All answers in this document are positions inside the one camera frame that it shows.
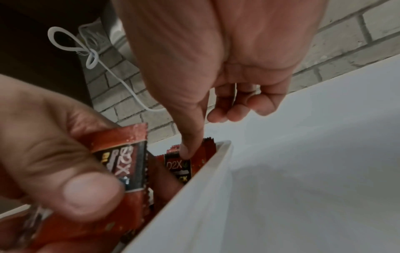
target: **black label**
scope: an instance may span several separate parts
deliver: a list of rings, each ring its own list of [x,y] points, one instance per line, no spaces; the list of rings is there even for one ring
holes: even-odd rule
[[[93,155],[124,185],[125,191],[144,188],[147,141],[124,144],[94,152]]]
[[[192,178],[190,160],[182,160],[178,152],[165,155],[165,166],[184,184]]]

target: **fingernail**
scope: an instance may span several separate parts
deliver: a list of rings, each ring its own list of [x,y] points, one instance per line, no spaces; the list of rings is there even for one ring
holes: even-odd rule
[[[180,147],[179,147],[179,155],[183,158],[183,159],[189,159],[189,150],[188,148],[181,143]]]
[[[68,204],[82,213],[96,212],[120,198],[122,184],[113,175],[90,172],[75,176],[63,189]]]

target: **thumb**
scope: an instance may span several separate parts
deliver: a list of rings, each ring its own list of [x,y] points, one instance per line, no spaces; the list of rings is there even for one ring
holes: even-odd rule
[[[208,94],[197,105],[167,110],[182,135],[180,156],[190,159],[200,147],[204,138],[204,119],[207,111]]]
[[[48,116],[9,122],[0,129],[0,159],[33,199],[77,221],[102,218],[117,207],[123,186]]]

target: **hand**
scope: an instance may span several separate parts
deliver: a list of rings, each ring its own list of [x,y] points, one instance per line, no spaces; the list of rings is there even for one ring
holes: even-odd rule
[[[277,110],[327,0],[113,3],[146,86],[177,124],[181,156],[189,158],[203,138],[211,88],[217,102],[210,122],[240,121],[250,110],[259,115]]]
[[[72,220],[93,221],[121,201],[121,183],[78,143],[82,135],[117,127],[60,94],[0,75],[0,196],[27,198]],[[165,201],[182,187],[150,156],[150,186]],[[9,248],[24,213],[0,220],[0,250]],[[110,252],[118,238],[49,244],[38,252]],[[30,250],[18,250],[25,253]]]

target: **white string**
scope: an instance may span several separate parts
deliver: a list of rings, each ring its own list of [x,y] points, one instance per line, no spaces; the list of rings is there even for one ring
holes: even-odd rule
[[[110,72],[110,74],[115,77],[118,81],[120,81],[125,88],[132,94],[132,96],[135,98],[135,100],[147,111],[149,112],[154,112],[154,113],[160,113],[165,111],[165,108],[162,109],[151,109],[148,108],[147,106],[145,106],[142,101],[140,101],[140,99],[138,98],[138,96],[135,94],[135,92],[133,92],[133,90],[128,86],[128,84],[126,84],[124,82],[124,80],[120,79],[119,77],[117,77],[100,59],[99,59],[99,54],[96,52],[96,50],[92,49],[89,47],[89,43],[87,38],[84,36],[83,32],[82,32],[82,28],[84,27],[88,27],[91,25],[94,25],[95,23],[91,23],[91,24],[87,24],[87,25],[81,25],[78,30],[80,35],[82,36],[83,40],[85,41],[84,45],[78,38],[76,38],[72,33],[68,32],[66,29],[61,28],[61,27],[51,27],[48,32],[47,32],[47,36],[49,37],[50,42],[56,46],[59,49],[65,50],[65,51],[71,51],[71,52],[76,52],[80,55],[87,55],[87,60],[86,60],[86,68],[88,69],[93,69],[98,63],[100,63],[108,72]],[[72,47],[64,47],[60,44],[58,44],[55,39],[54,39],[54,34],[56,32],[60,32],[60,33],[64,33],[68,36],[70,36],[74,41],[76,41],[76,43],[78,43],[81,47],[80,48],[72,48]],[[98,46],[96,40],[93,40],[93,42],[95,43],[95,46]]]

